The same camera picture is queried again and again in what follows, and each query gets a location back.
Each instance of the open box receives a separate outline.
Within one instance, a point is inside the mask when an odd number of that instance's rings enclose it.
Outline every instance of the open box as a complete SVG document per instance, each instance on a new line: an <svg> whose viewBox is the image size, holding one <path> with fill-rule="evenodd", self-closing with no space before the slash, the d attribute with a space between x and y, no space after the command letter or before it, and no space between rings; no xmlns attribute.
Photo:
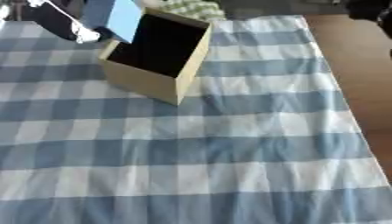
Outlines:
<svg viewBox="0 0 392 224"><path fill-rule="evenodd" d="M108 82L179 105L205 58L211 26L145 9L131 44L112 40L100 55Z"/></svg>

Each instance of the black box lining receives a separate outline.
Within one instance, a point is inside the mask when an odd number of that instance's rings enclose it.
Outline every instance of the black box lining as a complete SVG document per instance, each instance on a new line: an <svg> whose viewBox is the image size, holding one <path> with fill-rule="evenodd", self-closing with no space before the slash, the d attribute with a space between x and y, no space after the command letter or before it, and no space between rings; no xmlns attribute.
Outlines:
<svg viewBox="0 0 392 224"><path fill-rule="evenodd" d="M133 42L120 43L108 60L177 78L206 29L145 14Z"/></svg>

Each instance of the tablecloth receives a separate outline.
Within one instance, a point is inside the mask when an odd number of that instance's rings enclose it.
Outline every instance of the tablecloth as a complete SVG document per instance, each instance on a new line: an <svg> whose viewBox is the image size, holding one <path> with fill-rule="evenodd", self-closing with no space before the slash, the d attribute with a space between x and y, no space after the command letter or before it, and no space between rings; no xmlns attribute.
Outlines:
<svg viewBox="0 0 392 224"><path fill-rule="evenodd" d="M389 183L304 18L213 26L175 107L110 86L102 44L8 23L0 222L392 223Z"/></svg>

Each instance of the box lid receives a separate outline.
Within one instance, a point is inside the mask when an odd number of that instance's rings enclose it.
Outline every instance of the box lid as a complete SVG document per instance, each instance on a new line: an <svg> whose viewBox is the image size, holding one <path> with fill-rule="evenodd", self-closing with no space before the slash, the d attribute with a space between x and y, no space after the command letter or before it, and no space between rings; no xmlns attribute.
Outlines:
<svg viewBox="0 0 392 224"><path fill-rule="evenodd" d="M131 43L143 11L131 0L88 1L82 21L91 28L109 28L122 42Z"/></svg>

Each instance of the table surface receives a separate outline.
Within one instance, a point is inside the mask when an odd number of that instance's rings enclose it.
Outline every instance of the table surface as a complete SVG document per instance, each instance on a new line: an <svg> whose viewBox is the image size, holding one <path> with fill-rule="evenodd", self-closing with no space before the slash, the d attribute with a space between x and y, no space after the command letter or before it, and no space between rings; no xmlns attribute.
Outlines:
<svg viewBox="0 0 392 224"><path fill-rule="evenodd" d="M307 16L373 153L392 180L392 40L374 23Z"/></svg>
<svg viewBox="0 0 392 224"><path fill-rule="evenodd" d="M214 24L179 107L107 84L101 45L23 23L0 39L2 223L392 221L303 17Z"/></svg>

